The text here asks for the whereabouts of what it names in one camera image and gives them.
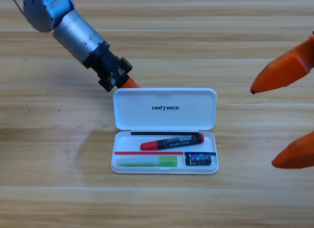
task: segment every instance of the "pencil case lid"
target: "pencil case lid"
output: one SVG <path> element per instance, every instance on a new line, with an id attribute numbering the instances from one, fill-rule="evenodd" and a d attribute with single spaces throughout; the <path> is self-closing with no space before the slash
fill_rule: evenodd
<path id="1" fill-rule="evenodd" d="M 115 124 L 131 131 L 200 131 L 215 125 L 210 88 L 121 88 L 113 95 Z"/>

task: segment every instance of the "black cable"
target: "black cable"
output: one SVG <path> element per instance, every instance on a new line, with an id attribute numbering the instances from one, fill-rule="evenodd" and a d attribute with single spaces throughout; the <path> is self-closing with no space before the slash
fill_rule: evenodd
<path id="1" fill-rule="evenodd" d="M 23 16 L 25 16 L 23 10 L 20 8 L 20 5 L 16 2 L 16 0 L 13 0 L 15 2 L 15 4 L 17 5 L 17 7 L 19 8 L 20 12 L 23 14 Z"/>

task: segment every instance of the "red marker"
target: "red marker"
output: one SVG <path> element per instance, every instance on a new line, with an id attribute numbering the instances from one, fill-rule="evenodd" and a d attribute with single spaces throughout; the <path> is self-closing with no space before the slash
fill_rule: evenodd
<path id="1" fill-rule="evenodd" d="M 202 142 L 204 142 L 203 134 L 178 136 L 178 137 L 173 137 L 169 139 L 143 143 L 141 145 L 141 150 L 142 151 L 157 151 L 157 150 L 171 149 L 171 148 L 182 147 L 182 146 L 197 145 L 197 144 L 201 144 Z"/>

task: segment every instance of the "wood grain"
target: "wood grain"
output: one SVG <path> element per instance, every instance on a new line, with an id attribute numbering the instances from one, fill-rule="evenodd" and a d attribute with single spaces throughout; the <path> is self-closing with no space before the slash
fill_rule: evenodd
<path id="1" fill-rule="evenodd" d="M 309 37 L 314 0 L 75 2 L 142 87 L 217 92 L 220 168 L 112 172 L 114 90 L 0 0 L 0 227 L 313 227 L 314 168 L 280 170 L 271 160 L 314 130 L 314 77 L 256 95 L 249 88 Z"/>

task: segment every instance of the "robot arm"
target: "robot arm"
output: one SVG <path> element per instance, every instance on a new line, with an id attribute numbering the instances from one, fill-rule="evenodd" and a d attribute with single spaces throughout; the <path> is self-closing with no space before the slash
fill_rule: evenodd
<path id="1" fill-rule="evenodd" d="M 139 87 L 129 77 L 132 65 L 109 50 L 109 44 L 75 10 L 73 0 L 23 0 L 27 21 L 53 37 L 86 68 L 92 68 L 108 92 L 114 87 Z"/>

